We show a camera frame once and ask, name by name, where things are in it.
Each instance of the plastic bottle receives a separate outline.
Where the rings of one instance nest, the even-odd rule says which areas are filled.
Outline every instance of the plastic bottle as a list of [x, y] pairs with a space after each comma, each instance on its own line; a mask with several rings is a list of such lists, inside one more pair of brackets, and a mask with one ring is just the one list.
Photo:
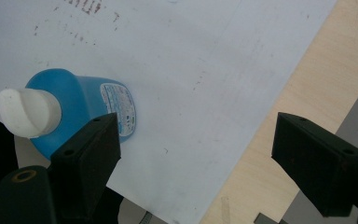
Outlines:
[[0, 92], [0, 114], [14, 134], [29, 137], [46, 157], [88, 121], [117, 112], [120, 142], [135, 129], [135, 106], [128, 89], [102, 77], [79, 77], [64, 69], [36, 74], [25, 89]]

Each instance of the white label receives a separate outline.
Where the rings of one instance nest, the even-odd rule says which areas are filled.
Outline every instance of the white label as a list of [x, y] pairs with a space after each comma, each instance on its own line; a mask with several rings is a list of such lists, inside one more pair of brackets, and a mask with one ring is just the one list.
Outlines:
[[104, 83], [101, 95], [108, 113], [117, 113], [118, 132], [120, 136], [128, 136], [135, 129], [135, 106], [130, 92], [124, 86]]

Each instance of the blue bottle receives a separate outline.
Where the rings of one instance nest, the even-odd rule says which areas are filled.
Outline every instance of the blue bottle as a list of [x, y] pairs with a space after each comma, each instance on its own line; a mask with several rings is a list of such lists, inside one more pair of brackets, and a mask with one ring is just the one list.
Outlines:
[[124, 142], [136, 123], [129, 90], [108, 78], [78, 77], [64, 69], [36, 74], [23, 90], [0, 92], [4, 124], [14, 134], [30, 137], [48, 159], [91, 119], [113, 112], [117, 112], [119, 140]]

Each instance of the white cap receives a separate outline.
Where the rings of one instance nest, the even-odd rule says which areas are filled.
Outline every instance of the white cap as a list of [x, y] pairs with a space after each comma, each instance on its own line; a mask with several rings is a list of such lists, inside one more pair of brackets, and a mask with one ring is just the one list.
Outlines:
[[11, 133], [31, 138], [54, 131], [62, 112], [57, 98], [48, 91], [6, 89], [0, 92], [0, 114]]

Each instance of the white surface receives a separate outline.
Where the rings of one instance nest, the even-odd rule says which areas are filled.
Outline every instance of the white surface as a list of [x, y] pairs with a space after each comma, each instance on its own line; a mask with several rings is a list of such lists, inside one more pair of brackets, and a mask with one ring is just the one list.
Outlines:
[[1, 0], [0, 90], [50, 67], [123, 82], [138, 126], [108, 186], [197, 223], [334, 3]]
[[48, 91], [4, 89], [0, 91], [0, 116], [7, 129], [20, 137], [38, 137], [60, 124], [61, 107]]

